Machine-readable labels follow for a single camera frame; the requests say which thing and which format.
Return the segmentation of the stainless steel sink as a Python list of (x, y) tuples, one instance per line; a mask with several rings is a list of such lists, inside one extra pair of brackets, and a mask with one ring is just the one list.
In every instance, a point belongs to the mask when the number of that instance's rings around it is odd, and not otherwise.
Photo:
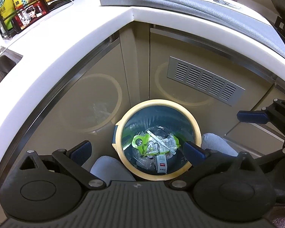
[(5, 47), (0, 47), (0, 82), (22, 58), (22, 55)]

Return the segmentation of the grey countertop mat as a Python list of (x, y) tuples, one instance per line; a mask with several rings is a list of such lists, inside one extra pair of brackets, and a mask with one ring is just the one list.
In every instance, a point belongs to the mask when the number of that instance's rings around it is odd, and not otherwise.
[(193, 15), (242, 33), (285, 58), (285, 44), (269, 23), (204, 0), (100, 0), (101, 6), (136, 6)]

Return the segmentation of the green clear snack wrapper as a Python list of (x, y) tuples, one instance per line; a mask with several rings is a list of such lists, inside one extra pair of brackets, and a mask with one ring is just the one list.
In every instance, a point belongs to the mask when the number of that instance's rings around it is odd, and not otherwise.
[(174, 134), (165, 131), (152, 132), (150, 129), (135, 135), (131, 145), (144, 157), (167, 153), (175, 155), (181, 147), (179, 139)]

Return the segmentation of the cabinet vent grille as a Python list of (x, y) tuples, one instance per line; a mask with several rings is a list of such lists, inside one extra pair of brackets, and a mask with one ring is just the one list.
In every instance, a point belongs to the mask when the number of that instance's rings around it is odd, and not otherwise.
[(235, 105), (245, 91), (229, 80), (174, 57), (169, 58), (167, 77), (230, 106)]

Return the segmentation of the smartphone showing video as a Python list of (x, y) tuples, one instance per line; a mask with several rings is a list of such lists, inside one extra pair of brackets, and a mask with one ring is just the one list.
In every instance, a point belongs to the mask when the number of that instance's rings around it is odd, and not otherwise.
[(16, 33), (21, 33), (37, 20), (47, 15), (49, 11), (48, 4), (45, 0), (36, 1), (11, 19), (14, 31), (16, 31)]

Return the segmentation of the round beige trash bin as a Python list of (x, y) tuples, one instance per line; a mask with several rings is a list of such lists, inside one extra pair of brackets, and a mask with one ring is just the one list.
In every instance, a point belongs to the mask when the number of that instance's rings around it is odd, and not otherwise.
[(192, 166), (184, 155), (187, 141), (202, 142), (194, 116), (176, 102), (153, 99), (135, 105), (116, 123), (112, 146), (134, 175), (166, 181)]

